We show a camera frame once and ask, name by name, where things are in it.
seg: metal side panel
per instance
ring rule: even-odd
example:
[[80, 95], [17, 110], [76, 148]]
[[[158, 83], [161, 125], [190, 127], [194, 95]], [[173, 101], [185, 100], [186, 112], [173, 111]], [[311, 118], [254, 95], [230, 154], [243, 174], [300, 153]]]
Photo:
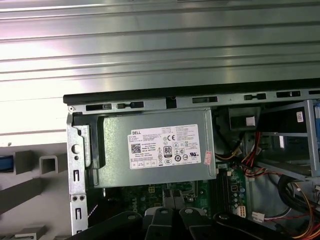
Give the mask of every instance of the metal side panel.
[[43, 106], [0, 136], [65, 141], [52, 136], [63, 95], [318, 78], [319, 12], [318, 0], [0, 1], [1, 115]]

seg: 80 plus logo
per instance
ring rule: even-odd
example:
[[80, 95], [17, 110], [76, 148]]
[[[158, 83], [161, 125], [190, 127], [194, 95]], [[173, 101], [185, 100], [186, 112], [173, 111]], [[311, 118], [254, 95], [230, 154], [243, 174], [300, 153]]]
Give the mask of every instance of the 80 plus logo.
[[163, 147], [163, 154], [165, 158], [172, 158], [172, 147], [171, 146]]

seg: barcode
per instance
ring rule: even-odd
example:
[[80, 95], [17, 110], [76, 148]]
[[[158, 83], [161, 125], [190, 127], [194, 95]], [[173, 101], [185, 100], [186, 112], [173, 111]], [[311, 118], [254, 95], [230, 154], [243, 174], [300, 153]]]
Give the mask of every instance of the barcode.
[[296, 119], [298, 121], [298, 123], [303, 123], [304, 122], [304, 114], [302, 111], [298, 111], [296, 113]]
[[133, 154], [140, 154], [141, 153], [141, 144], [131, 144], [131, 152]]

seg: green circuit board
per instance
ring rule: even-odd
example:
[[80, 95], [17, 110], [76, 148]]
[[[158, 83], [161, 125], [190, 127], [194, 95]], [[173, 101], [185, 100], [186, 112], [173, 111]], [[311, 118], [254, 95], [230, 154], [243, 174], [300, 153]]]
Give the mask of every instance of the green circuit board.
[[247, 206], [246, 177], [240, 167], [231, 162], [217, 163], [219, 169], [217, 180], [221, 179], [226, 188], [222, 189], [223, 202], [227, 203], [224, 210], [238, 214], [238, 207]]
[[124, 209], [144, 215], [148, 208], [161, 207], [163, 189], [182, 191], [187, 207], [203, 209], [211, 217], [209, 184], [205, 180], [122, 187]]

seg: white label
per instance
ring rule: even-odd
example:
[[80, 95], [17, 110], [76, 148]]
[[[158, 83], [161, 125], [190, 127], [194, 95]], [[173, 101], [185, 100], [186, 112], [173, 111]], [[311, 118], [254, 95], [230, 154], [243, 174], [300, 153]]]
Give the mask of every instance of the white label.
[[302, 113], [302, 111], [298, 111], [296, 113], [296, 119], [297, 119], [298, 123], [304, 122], [304, 114]]
[[131, 169], [201, 163], [197, 124], [132, 130], [128, 149]]
[[256, 118], [254, 116], [245, 118], [247, 127], [255, 127], [256, 126]]

